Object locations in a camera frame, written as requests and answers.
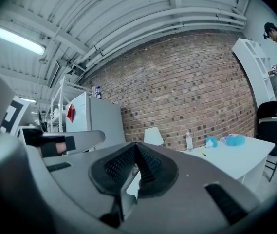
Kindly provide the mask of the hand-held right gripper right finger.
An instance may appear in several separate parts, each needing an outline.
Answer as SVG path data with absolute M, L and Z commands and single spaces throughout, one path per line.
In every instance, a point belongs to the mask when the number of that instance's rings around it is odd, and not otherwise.
M 193 155 L 149 145 L 175 161 L 179 175 L 162 196 L 139 199 L 125 220 L 129 234 L 209 234 L 229 227 L 229 222 L 206 190 L 219 184 L 247 213 L 259 200 L 244 185 L 210 162 Z

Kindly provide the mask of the white shade table lamp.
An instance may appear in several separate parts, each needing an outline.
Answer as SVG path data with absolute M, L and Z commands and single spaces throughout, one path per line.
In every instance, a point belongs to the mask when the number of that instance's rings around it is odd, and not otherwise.
M 152 145 L 163 145 L 164 140 L 157 127 L 147 128 L 144 131 L 144 143 Z

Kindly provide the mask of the teal fluff in plastic bag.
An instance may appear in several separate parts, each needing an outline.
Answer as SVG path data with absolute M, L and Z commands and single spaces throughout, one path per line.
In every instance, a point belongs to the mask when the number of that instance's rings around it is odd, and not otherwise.
M 245 144 L 245 136 L 238 134 L 229 134 L 220 139 L 220 142 L 227 146 L 242 146 Z

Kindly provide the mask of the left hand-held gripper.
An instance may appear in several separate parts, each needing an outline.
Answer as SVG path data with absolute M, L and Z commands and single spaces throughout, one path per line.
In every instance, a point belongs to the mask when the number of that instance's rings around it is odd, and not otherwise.
M 76 149 L 73 136 L 48 133 L 43 127 L 41 118 L 38 120 L 33 118 L 30 103 L 17 96 L 7 108 L 0 130 L 17 137 L 25 145 L 37 148 L 41 157 L 59 156 L 56 143 L 65 142 L 67 152 Z

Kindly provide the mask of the ceiling light tube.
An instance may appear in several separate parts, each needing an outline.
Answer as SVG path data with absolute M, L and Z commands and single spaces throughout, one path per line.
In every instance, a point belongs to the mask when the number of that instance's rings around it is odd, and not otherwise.
M 0 39 L 8 41 L 12 44 L 25 48 L 33 53 L 40 56 L 44 55 L 45 47 L 29 39 L 26 39 L 18 34 L 10 32 L 4 28 L 0 27 Z

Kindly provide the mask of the white metal shelf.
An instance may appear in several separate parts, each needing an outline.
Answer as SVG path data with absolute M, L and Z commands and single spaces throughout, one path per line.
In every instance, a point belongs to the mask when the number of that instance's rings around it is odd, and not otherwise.
M 92 89 L 70 82 L 71 75 L 64 75 L 59 80 L 56 93 L 52 96 L 50 108 L 47 111 L 48 132 L 65 132 L 67 109 L 71 101 L 86 93 L 92 95 Z

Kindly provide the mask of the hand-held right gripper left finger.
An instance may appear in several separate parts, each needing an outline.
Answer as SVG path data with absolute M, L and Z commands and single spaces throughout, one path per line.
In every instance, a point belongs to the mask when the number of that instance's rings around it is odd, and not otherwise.
M 141 226 L 142 210 L 133 195 L 127 214 L 117 216 L 122 193 L 117 196 L 100 192 L 89 170 L 98 159 L 126 150 L 135 144 L 121 144 L 94 152 L 69 156 L 39 156 L 33 146 L 26 152 L 36 187 L 51 213 L 54 226 Z

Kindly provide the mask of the clear water bottle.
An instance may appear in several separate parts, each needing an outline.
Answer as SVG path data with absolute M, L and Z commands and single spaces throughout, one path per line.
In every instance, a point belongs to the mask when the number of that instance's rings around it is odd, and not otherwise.
M 186 133 L 186 147 L 188 151 L 193 150 L 193 142 L 192 142 L 192 136 L 190 132 Z

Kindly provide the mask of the grey fridge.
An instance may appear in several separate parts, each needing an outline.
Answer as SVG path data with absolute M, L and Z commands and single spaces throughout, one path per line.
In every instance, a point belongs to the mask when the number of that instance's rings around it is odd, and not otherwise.
M 66 118 L 66 132 L 104 132 L 106 139 L 91 151 L 125 143 L 120 106 L 83 93 L 73 99 L 76 114 L 73 123 Z

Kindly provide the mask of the black folding chair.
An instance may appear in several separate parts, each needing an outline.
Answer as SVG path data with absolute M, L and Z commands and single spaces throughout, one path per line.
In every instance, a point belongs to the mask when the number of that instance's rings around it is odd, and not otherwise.
M 258 107 L 256 138 L 273 143 L 275 146 L 269 155 L 277 158 L 277 101 L 265 102 Z M 265 165 L 265 167 L 272 170 L 272 174 L 268 179 L 271 182 L 277 168 L 277 159 L 275 162 L 266 161 L 274 165 L 274 168 Z

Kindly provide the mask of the red paper decoration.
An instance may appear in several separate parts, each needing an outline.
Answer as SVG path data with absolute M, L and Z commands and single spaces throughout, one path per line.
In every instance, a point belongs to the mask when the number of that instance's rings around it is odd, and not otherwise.
M 76 114 L 75 107 L 74 107 L 73 104 L 70 104 L 70 106 L 68 107 L 68 110 L 67 110 L 66 118 L 67 118 L 71 123 L 73 123 L 73 121 L 74 121 L 75 114 Z

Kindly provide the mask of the white cabinet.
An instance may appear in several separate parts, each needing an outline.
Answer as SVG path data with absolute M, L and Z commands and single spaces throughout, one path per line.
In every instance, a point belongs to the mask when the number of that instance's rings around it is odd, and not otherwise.
M 272 71 L 270 58 L 264 53 L 261 44 L 239 38 L 232 51 L 247 75 L 256 106 L 277 101 L 277 76 L 269 74 Z

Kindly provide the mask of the person's left hand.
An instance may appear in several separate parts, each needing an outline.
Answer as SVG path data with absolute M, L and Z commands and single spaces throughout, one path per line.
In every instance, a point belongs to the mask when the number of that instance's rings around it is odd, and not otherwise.
M 66 146 L 65 142 L 56 143 L 55 146 L 56 146 L 56 151 L 57 151 L 57 153 L 59 155 L 66 154 L 66 152 L 67 152 L 67 146 Z

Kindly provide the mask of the teal and white fluffy toy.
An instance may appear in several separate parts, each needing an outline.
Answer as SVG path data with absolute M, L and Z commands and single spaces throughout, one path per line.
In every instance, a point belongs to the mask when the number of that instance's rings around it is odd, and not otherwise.
M 206 148 L 217 148 L 218 146 L 218 141 L 215 137 L 208 136 L 205 139 L 205 147 Z

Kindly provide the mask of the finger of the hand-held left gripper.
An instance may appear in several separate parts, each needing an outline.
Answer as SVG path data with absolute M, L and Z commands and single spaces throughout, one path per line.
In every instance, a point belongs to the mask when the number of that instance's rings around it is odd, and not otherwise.
M 100 130 L 74 132 L 73 137 L 76 147 L 76 149 L 73 150 L 73 153 L 88 151 L 95 146 L 103 143 L 106 139 L 104 132 Z

